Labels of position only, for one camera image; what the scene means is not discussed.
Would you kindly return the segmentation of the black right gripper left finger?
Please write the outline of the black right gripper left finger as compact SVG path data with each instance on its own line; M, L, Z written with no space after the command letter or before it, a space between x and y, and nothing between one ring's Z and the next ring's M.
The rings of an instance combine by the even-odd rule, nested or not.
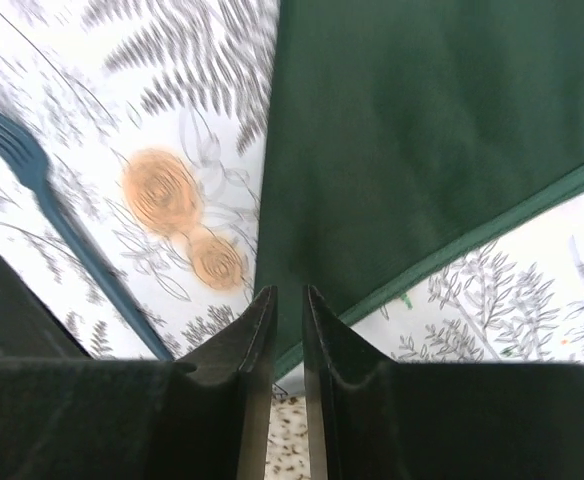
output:
M277 306L172 362L0 358L0 479L262 478Z

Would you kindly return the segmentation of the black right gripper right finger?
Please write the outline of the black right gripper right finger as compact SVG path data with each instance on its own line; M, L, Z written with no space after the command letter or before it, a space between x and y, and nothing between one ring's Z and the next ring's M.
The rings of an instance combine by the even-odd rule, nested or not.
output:
M584 365L398 363L303 299L315 479L584 479Z

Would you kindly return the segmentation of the blue plastic fork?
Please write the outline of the blue plastic fork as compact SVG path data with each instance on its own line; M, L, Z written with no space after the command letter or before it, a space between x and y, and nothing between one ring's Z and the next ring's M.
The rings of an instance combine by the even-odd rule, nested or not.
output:
M82 227L75 222L57 197L49 173L49 157L22 125L0 112L0 157L21 185L35 195L46 219L54 226L89 275L145 346L160 360L173 355L150 325L128 289L118 280L109 262L94 246Z

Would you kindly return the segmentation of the dark green cloth napkin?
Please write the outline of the dark green cloth napkin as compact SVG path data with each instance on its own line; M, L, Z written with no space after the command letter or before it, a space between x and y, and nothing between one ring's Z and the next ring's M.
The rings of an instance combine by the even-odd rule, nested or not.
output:
M284 1L257 288L347 324L584 192L584 1Z

